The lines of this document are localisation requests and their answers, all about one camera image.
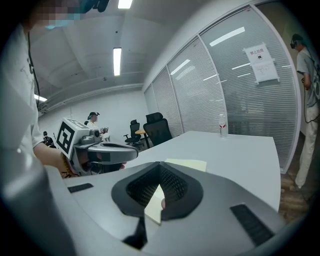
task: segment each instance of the wooden floor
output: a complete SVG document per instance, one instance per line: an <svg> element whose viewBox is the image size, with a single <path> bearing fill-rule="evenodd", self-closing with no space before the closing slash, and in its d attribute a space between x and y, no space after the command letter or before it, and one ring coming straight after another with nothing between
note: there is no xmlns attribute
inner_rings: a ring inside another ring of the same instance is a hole
<svg viewBox="0 0 320 256"><path fill-rule="evenodd" d="M305 185L299 189L295 185L295 178L299 171L300 155L304 146L305 136L300 134L298 144L286 174L281 175L281 198L279 214L287 223L305 215L320 188L320 129L313 152L313 159Z"/></svg>

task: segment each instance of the window blinds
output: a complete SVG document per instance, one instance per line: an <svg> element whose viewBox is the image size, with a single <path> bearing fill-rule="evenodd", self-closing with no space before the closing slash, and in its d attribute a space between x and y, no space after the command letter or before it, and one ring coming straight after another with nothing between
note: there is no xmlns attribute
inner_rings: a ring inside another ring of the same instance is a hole
<svg viewBox="0 0 320 256"><path fill-rule="evenodd" d="M166 67L152 82L152 88L159 112L165 119L167 119L172 137L181 135L183 133L183 129L180 113L178 110L175 92Z"/></svg>
<svg viewBox="0 0 320 256"><path fill-rule="evenodd" d="M226 115L222 89L201 40L196 37L169 64L184 132L219 133L220 114Z"/></svg>
<svg viewBox="0 0 320 256"><path fill-rule="evenodd" d="M298 100L292 67L277 36L247 7L205 31L201 38L219 73L229 133L273 137L280 168L285 168L297 130ZM279 81L255 83L243 49L262 43L275 59Z"/></svg>
<svg viewBox="0 0 320 256"><path fill-rule="evenodd" d="M149 114L159 112L152 84L144 91L144 97Z"/></svg>

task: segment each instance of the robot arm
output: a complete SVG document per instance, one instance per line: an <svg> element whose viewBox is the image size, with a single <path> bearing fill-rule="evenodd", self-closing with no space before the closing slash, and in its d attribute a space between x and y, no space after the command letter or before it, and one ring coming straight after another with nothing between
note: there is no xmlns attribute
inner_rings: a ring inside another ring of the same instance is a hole
<svg viewBox="0 0 320 256"><path fill-rule="evenodd" d="M56 144L80 176L117 171L139 154L132 146L102 141L98 129L69 118L63 118ZM88 158L85 165L80 159L83 154Z"/></svg>

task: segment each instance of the white table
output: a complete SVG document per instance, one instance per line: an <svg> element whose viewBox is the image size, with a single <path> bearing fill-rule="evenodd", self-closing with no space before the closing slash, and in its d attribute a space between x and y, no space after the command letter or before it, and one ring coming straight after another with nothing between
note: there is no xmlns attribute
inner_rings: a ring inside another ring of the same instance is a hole
<svg viewBox="0 0 320 256"><path fill-rule="evenodd" d="M168 158L205 161L208 173L236 182L276 211L279 209L280 166L272 137L229 134L221 138L218 133L188 131L139 153L126 168Z"/></svg>

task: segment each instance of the black office chair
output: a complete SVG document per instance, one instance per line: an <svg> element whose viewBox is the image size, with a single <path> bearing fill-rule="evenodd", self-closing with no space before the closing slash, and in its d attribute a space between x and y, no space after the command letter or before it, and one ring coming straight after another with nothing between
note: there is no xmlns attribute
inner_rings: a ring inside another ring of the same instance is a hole
<svg viewBox="0 0 320 256"><path fill-rule="evenodd" d="M168 121L161 113L157 112L146 115L146 122L143 125L143 129L154 146L172 139Z"/></svg>
<svg viewBox="0 0 320 256"><path fill-rule="evenodd" d="M125 142L128 145L131 145L133 147L138 147L138 149L140 149L140 145L144 145L143 143L139 143L141 135L136 134L136 131L138 131L139 129L140 129L140 123L138 123L137 120L132 120L130 122L131 138L128 138L128 134L123 135L124 137L126 137Z"/></svg>

